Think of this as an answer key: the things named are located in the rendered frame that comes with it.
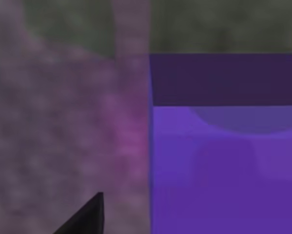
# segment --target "black triangle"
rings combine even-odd
[[[97,193],[54,234],[103,234],[103,193]]]

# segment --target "dark purple rectangle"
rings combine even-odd
[[[292,105],[290,54],[150,55],[154,106]]]

